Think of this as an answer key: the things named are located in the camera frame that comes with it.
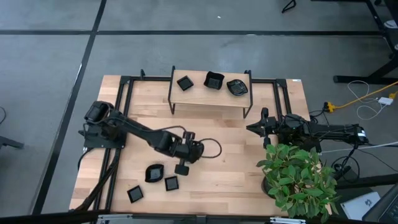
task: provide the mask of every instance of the black floor stripe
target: black floor stripe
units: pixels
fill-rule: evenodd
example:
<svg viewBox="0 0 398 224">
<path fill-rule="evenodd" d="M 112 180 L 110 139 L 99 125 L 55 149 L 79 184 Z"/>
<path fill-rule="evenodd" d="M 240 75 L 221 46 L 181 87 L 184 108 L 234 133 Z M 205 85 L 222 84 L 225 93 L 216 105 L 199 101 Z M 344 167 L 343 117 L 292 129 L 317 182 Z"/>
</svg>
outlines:
<svg viewBox="0 0 398 224">
<path fill-rule="evenodd" d="M 272 31 L 272 30 L 99 30 L 97 35 L 286 35 L 286 36 L 381 36 L 369 31 Z"/>
<path fill-rule="evenodd" d="M 0 30 L 0 35 L 90 35 L 92 30 Z"/>
<path fill-rule="evenodd" d="M 93 30 L 91 32 L 90 38 L 88 39 L 88 43 L 86 46 L 85 53 L 83 55 L 83 59 L 81 60 L 80 69 L 77 74 L 75 84 L 73 85 L 72 91 L 69 96 L 67 107 L 62 116 L 62 120 L 61 120 L 60 126 L 58 127 L 57 134 L 55 135 L 56 138 L 54 139 L 53 146 L 50 151 L 51 156 L 49 157 L 49 160 L 46 163 L 46 166 L 44 169 L 45 170 L 44 175 L 40 179 L 40 183 L 39 183 L 40 189 L 37 192 L 37 195 L 35 197 L 36 201 L 35 201 L 34 207 L 32 209 L 33 215 L 38 215 L 42 212 L 42 209 L 43 209 L 43 206 L 45 203 L 45 198 L 49 191 L 51 180 L 54 175 L 54 171 L 57 166 L 58 158 L 61 153 L 62 144 L 63 144 L 63 141 L 65 140 L 65 136 L 66 136 L 67 129 L 69 126 L 70 118 L 72 117 L 72 112 L 75 107 L 79 89 L 80 89 L 81 83 L 83 81 L 83 77 L 84 77 L 84 74 L 86 71 L 88 59 L 90 58 L 90 53 L 91 53 L 91 50 L 93 49 L 93 45 L 94 45 L 94 41 L 95 41 L 95 37 L 96 37 L 96 31 L 98 30 L 98 26 L 100 25 L 101 18 L 104 13 L 105 5 L 106 5 L 106 0 L 102 0 L 101 4 L 99 6 L 99 9 L 98 9 L 98 13 L 97 13 L 95 22 L 94 22 Z"/>
</svg>

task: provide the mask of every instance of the black object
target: black object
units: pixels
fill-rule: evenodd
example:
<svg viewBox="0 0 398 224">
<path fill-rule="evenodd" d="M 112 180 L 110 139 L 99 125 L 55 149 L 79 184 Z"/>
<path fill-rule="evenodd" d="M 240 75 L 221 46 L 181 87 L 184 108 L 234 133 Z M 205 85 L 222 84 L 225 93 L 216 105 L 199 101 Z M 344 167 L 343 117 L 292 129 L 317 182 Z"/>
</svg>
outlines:
<svg viewBox="0 0 398 224">
<path fill-rule="evenodd" d="M 191 164 L 195 163 L 205 149 L 201 142 L 194 141 L 195 133 L 193 132 L 184 131 L 181 138 L 164 129 L 152 130 L 114 110 L 111 103 L 95 101 L 87 112 L 85 119 L 87 125 L 98 127 L 99 132 L 97 135 L 101 138 L 115 141 L 121 133 L 131 133 L 146 140 L 148 145 L 157 152 L 166 156 L 180 158 L 179 167 L 184 166 L 185 161 Z M 178 173 L 179 169 L 175 171 L 181 175 L 188 174 L 187 172 Z"/>
<path fill-rule="evenodd" d="M 248 93 L 248 88 L 242 80 L 232 80 L 226 83 L 228 90 L 235 96 L 241 96 Z"/>
<path fill-rule="evenodd" d="M 181 87 L 182 91 L 185 91 L 193 86 L 193 82 L 186 75 L 177 80 L 177 84 Z"/>
<path fill-rule="evenodd" d="M 162 180 L 164 166 L 162 164 L 150 165 L 145 171 L 145 182 L 154 183 Z"/>
<path fill-rule="evenodd" d="M 139 185 L 137 187 L 133 187 L 132 189 L 128 190 L 127 194 L 129 195 L 129 199 L 130 199 L 131 203 L 134 203 L 144 197 Z"/>
<path fill-rule="evenodd" d="M 208 72 L 204 85 L 208 88 L 219 90 L 223 86 L 224 75 L 220 73 Z"/>
<path fill-rule="evenodd" d="M 358 124 L 322 125 L 306 121 L 296 114 L 287 114 L 277 121 L 275 117 L 268 117 L 267 108 L 262 108 L 260 121 L 247 125 L 246 129 L 264 137 L 264 148 L 271 143 L 268 134 L 276 134 L 279 143 L 292 144 L 306 151 L 315 147 L 317 152 L 322 151 L 322 140 L 343 141 L 356 146 L 369 142 L 364 129 Z"/>
<path fill-rule="evenodd" d="M 384 211 L 379 219 L 379 222 L 398 223 L 398 197 L 395 197 L 395 199 L 391 202 L 386 211 Z"/>
<path fill-rule="evenodd" d="M 165 178 L 164 182 L 166 184 L 166 191 L 178 189 L 177 176 Z"/>
</svg>

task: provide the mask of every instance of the white cable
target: white cable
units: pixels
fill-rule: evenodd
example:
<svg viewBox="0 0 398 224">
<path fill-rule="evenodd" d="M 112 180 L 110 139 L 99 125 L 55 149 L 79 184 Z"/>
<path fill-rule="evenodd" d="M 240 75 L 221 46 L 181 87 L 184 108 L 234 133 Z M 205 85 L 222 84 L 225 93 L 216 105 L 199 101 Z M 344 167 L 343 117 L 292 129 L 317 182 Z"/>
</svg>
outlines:
<svg viewBox="0 0 398 224">
<path fill-rule="evenodd" d="M 349 85 L 350 84 L 352 84 L 352 83 L 354 83 L 354 82 L 360 82 L 360 83 L 363 83 L 363 84 L 366 84 L 366 86 L 368 86 L 368 90 L 366 91 L 366 94 L 364 95 L 364 96 L 366 96 L 366 95 L 368 95 L 369 94 L 369 84 L 367 84 L 366 82 L 364 82 L 364 81 L 361 81 L 361 80 L 354 80 L 354 81 L 352 81 L 352 82 L 350 82 L 349 84 L 347 84 L 347 87 L 348 87 L 348 89 L 350 90 L 350 92 L 352 92 L 352 94 L 357 98 L 357 99 L 359 99 L 359 97 L 355 94 L 355 92 L 349 87 Z M 359 100 L 361 103 L 371 103 L 371 102 L 373 102 L 373 101 L 377 101 L 377 98 L 375 99 L 375 98 L 366 98 L 366 99 L 363 99 L 363 100 Z M 376 111 L 375 109 L 373 109 L 373 108 L 371 108 L 370 106 L 366 106 L 366 105 L 362 105 L 362 106 L 359 106 L 357 109 L 356 109 L 356 115 L 360 118 L 360 119 L 362 119 L 362 120 L 365 120 L 365 121 L 369 121 L 370 119 L 373 119 L 373 118 L 375 118 L 377 115 L 379 115 L 379 113 L 387 106 L 387 105 L 381 105 L 381 103 L 379 103 L 380 104 L 380 110 L 379 111 Z M 374 116 L 372 116 L 372 117 L 370 117 L 370 118 L 362 118 L 360 115 L 359 115 L 359 109 L 360 108 L 369 108 L 369 109 L 371 109 L 371 110 L 373 110 L 374 112 L 375 112 L 375 115 Z"/>
<path fill-rule="evenodd" d="M 383 146 L 390 146 L 390 145 L 394 145 L 394 144 L 398 144 L 398 141 L 396 142 L 391 142 L 391 143 L 386 143 L 386 144 L 381 144 L 381 145 L 377 145 L 377 146 L 365 146 L 365 147 L 359 147 L 358 149 L 372 149 L 374 147 L 383 147 Z M 349 148 L 349 149 L 336 149 L 336 150 L 332 150 L 332 151 L 323 151 L 322 154 L 324 153 L 330 153 L 330 152 L 340 152 L 340 151 L 349 151 L 349 150 L 353 150 L 353 148 Z"/>
</svg>

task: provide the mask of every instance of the yellow cable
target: yellow cable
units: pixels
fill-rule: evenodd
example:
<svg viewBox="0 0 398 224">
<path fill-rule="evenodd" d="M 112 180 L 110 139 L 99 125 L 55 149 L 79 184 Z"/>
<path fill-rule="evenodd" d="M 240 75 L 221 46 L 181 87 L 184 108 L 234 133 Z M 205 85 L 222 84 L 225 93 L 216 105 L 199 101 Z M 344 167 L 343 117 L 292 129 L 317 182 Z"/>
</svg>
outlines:
<svg viewBox="0 0 398 224">
<path fill-rule="evenodd" d="M 383 90 L 385 90 L 386 88 L 390 88 L 390 87 L 394 86 L 395 84 L 398 84 L 398 81 L 396 81 L 396 82 L 394 82 L 393 84 L 390 84 L 390 85 L 388 85 L 388 86 L 385 86 L 385 87 L 381 88 L 380 90 L 376 90 L 376 91 L 374 91 L 374 92 L 372 92 L 372 93 L 369 93 L 369 94 L 367 94 L 367 95 L 364 95 L 364 96 L 362 96 L 362 97 L 360 97 L 360 98 L 358 98 L 358 99 L 356 99 L 356 100 L 353 100 L 353 101 L 351 101 L 351 102 L 349 102 L 349 103 L 346 103 L 346 104 L 344 104 L 343 106 L 335 106 L 335 109 L 344 108 L 344 107 L 346 107 L 346 106 L 348 106 L 348 105 L 351 105 L 351 104 L 353 104 L 353 103 L 355 103 L 355 102 L 357 102 L 357 101 L 359 101 L 359 100 L 362 100 L 363 98 L 366 98 L 366 97 L 368 97 L 368 96 L 371 96 L 371 95 L 373 95 L 373 94 L 375 94 L 375 93 L 379 93 L 380 91 L 383 91 Z"/>
</svg>

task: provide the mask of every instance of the black square dish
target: black square dish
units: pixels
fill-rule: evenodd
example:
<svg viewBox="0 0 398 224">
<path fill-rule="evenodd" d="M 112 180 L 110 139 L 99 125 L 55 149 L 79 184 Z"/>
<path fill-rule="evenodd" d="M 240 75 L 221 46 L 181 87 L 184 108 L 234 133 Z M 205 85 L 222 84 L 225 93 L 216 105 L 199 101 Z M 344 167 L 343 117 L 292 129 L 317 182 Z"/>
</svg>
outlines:
<svg viewBox="0 0 398 224">
<path fill-rule="evenodd" d="M 224 75 L 220 73 L 208 72 L 204 85 L 208 88 L 219 90 L 223 86 Z"/>
<path fill-rule="evenodd" d="M 131 203 L 134 203 L 144 197 L 139 185 L 127 191 Z"/>
<path fill-rule="evenodd" d="M 193 82 L 186 75 L 179 80 L 177 80 L 177 84 L 181 87 L 183 91 L 191 88 L 193 86 Z"/>
<path fill-rule="evenodd" d="M 166 191 L 178 189 L 177 176 L 165 178 L 164 182 L 166 183 Z"/>
</svg>

